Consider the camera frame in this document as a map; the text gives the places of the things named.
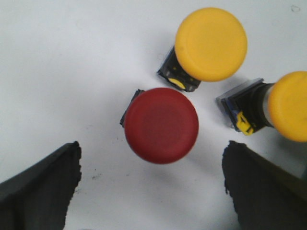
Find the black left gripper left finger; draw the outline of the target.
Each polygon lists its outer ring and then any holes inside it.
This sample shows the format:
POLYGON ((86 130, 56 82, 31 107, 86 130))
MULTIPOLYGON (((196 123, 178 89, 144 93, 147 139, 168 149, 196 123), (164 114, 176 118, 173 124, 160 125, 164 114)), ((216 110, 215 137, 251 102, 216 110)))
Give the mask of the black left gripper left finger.
POLYGON ((0 184, 2 230, 62 230, 81 180, 81 147, 67 143, 0 184))

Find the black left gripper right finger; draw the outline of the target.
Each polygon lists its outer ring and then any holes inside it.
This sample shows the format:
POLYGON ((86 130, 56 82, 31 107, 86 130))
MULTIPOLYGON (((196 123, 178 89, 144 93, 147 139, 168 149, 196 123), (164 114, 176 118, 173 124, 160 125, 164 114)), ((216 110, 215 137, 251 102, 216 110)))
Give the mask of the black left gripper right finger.
POLYGON ((306 181, 235 141, 224 149, 222 169, 241 229, 307 228, 306 181))

